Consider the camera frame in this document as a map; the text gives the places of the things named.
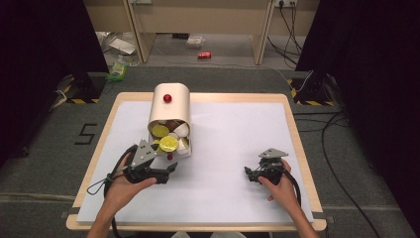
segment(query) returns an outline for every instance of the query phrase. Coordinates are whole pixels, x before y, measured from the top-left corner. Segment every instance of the gray carpet floor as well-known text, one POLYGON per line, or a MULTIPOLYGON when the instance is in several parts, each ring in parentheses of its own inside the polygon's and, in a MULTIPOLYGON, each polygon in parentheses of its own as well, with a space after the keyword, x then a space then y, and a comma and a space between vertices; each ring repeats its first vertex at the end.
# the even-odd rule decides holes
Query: gray carpet floor
MULTIPOLYGON (((283 70, 286 78, 302 73, 283 70)), ((29 145, 27 158, 13 158, 0 170, 0 237, 84 237, 65 227, 65 213, 77 195, 112 104, 120 92, 154 91, 162 82, 184 83, 191 92, 283 93, 289 98, 302 144, 328 218, 322 237, 374 237, 367 221, 345 195, 328 168, 322 151, 322 128, 335 106, 293 103, 288 84, 272 69, 215 67, 130 67, 124 81, 107 83, 96 104, 64 103, 47 118, 29 145), (89 145, 75 145, 95 134, 89 145)), ((415 237, 380 176, 342 114, 325 131, 324 145, 337 177, 366 213, 381 237, 415 237)), ((298 237, 295 232, 274 233, 298 237)))

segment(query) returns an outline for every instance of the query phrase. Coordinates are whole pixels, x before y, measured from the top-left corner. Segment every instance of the white paper sheet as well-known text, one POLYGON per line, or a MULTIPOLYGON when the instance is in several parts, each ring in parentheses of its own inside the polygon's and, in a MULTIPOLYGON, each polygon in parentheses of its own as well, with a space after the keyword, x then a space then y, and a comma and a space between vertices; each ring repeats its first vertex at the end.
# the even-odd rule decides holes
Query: white paper sheet
MULTIPOLYGON (((115 116, 90 184, 112 171, 133 144, 148 138, 150 102, 123 102, 115 116)), ((285 224, 286 211, 268 202, 268 190, 249 182, 244 167, 256 169, 258 155, 276 148, 299 183, 302 208, 313 221, 302 176, 281 103, 191 103, 192 155, 177 159, 167 184, 156 184, 139 193, 116 215, 117 222, 285 224)), ((155 159, 153 168, 174 163, 155 159)), ((86 194, 77 221, 93 222, 103 201, 103 189, 86 194)))

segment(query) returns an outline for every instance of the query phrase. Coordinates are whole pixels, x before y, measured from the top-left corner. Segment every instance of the wall outlet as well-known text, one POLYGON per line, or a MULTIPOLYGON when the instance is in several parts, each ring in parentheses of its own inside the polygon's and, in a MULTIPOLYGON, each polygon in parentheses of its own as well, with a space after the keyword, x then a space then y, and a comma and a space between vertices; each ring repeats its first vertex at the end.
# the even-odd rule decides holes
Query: wall outlet
MULTIPOLYGON (((280 1, 281 0, 275 0, 274 6, 275 7, 280 7, 280 1)), ((297 0, 282 0, 283 1, 283 8, 291 8, 291 7, 296 7, 297 5, 297 0)))

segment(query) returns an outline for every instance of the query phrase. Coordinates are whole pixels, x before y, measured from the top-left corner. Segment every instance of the wooden table edge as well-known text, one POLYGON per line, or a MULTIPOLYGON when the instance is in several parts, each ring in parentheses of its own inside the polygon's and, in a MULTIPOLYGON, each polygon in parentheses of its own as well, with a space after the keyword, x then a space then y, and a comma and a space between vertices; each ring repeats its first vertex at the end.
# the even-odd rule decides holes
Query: wooden table edge
MULTIPOLYGON (((84 196, 86 195, 86 189, 90 184, 92 175, 96 168, 96 164, 99 160, 100 153, 105 144, 105 140, 112 126, 112 122, 117 113, 118 107, 124 101, 152 101, 152 92, 121 92, 117 95, 112 109, 109 113, 108 119, 102 131, 101 137, 96 146, 95 152, 89 163, 86 174, 81 183, 80 189, 77 193, 76 199, 72 207, 80 207, 84 196)), ((293 114, 290 108, 287 97, 284 94, 278 93, 206 93, 206 92, 191 92, 191 102, 281 102, 284 105, 286 114, 287 124, 289 126, 289 132, 293 147, 296 152, 296 158, 298 160, 299 168, 301 169, 303 183, 305 185, 309 204, 312 212, 323 213, 321 203, 319 201, 318 193, 316 191, 315 183, 312 178, 312 174, 309 169, 308 162, 303 150, 303 146, 297 131, 297 127, 293 118, 293 114)), ((325 219, 314 219, 312 226, 316 231, 322 231, 326 228, 327 222, 325 219)), ((80 224, 77 222, 77 214, 69 214, 66 220, 66 227, 70 230, 89 230, 89 224, 80 224)), ((258 226, 242 226, 242 225, 231 225, 231 226, 215 226, 213 225, 175 225, 175 226, 154 226, 154 225, 128 225, 120 226, 121 230, 151 230, 154 231, 168 231, 168 230, 184 230, 184 231, 206 231, 211 229, 212 231, 293 231, 296 228, 293 225, 258 225, 258 226)))

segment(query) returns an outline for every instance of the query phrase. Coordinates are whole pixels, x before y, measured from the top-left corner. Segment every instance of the green object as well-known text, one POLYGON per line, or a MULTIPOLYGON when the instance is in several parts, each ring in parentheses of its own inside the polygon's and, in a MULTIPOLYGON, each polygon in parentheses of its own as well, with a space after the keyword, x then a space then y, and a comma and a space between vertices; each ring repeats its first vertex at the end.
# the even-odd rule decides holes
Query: green object
POLYGON ((126 71, 127 71, 126 65, 119 62, 114 62, 114 65, 112 65, 110 73, 105 78, 111 81, 122 81, 126 77, 126 71))

